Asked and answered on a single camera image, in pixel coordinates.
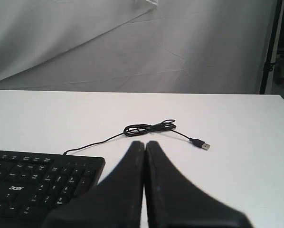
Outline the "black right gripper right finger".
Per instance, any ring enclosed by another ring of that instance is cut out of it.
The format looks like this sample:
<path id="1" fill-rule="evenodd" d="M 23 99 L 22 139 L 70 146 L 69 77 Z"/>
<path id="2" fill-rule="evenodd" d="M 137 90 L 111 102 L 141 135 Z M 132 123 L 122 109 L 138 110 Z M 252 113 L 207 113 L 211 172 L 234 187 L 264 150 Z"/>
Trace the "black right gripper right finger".
<path id="1" fill-rule="evenodd" d="M 156 141 L 146 144 L 144 187 L 151 228 L 250 228 L 245 214 L 191 183 Z"/>

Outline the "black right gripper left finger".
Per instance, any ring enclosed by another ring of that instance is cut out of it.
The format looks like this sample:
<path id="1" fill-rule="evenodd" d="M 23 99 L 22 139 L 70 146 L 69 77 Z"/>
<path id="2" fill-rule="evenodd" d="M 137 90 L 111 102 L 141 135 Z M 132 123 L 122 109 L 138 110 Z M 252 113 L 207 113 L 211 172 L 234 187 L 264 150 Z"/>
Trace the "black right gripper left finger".
<path id="1" fill-rule="evenodd" d="M 43 228 L 138 228 L 141 222 L 144 143 L 134 141 L 95 188 L 46 217 Z"/>

